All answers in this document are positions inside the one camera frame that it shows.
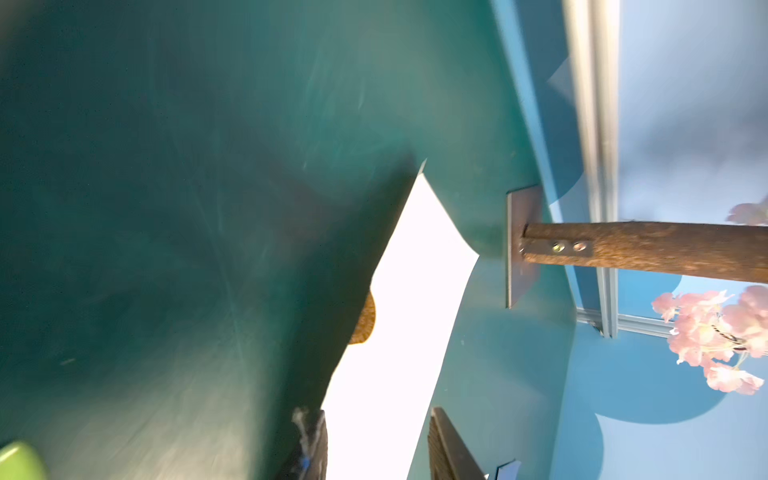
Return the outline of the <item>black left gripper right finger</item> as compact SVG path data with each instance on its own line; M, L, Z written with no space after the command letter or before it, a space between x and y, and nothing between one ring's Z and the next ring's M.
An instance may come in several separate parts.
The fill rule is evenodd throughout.
M441 407L430 412L428 432L432 480L484 480L485 475Z

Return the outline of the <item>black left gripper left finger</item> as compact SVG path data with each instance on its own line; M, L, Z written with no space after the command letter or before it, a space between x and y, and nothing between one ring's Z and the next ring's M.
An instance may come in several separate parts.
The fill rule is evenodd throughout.
M292 423L299 431L298 443L281 466L279 480L325 480L328 467L328 431L323 410L295 408Z

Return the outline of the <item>cream yellow envelope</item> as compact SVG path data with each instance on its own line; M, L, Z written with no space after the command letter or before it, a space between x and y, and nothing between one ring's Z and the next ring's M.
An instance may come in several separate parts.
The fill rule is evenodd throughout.
M372 334L346 348L322 404L327 478L407 478L478 258L418 174L372 277Z

